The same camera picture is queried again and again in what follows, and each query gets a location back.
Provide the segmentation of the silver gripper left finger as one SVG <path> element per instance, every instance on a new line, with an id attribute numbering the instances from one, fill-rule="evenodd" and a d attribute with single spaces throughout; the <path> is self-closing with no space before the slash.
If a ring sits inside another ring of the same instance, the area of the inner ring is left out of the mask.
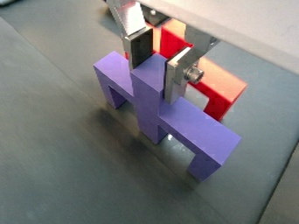
<path id="1" fill-rule="evenodd" d="M 154 54 L 154 29 L 146 24 L 137 0 L 107 0 L 121 30 L 130 68 L 135 69 Z"/>

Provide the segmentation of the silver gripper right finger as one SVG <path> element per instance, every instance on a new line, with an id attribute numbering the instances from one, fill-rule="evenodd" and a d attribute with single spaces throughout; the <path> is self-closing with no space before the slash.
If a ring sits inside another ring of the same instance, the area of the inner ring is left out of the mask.
<path id="1" fill-rule="evenodd" d="M 165 62 L 163 98 L 174 104 L 185 95 L 187 83 L 198 84 L 205 72 L 199 69 L 202 56 L 221 42 L 205 31 L 186 26 L 185 39 L 193 44 L 186 46 Z"/>

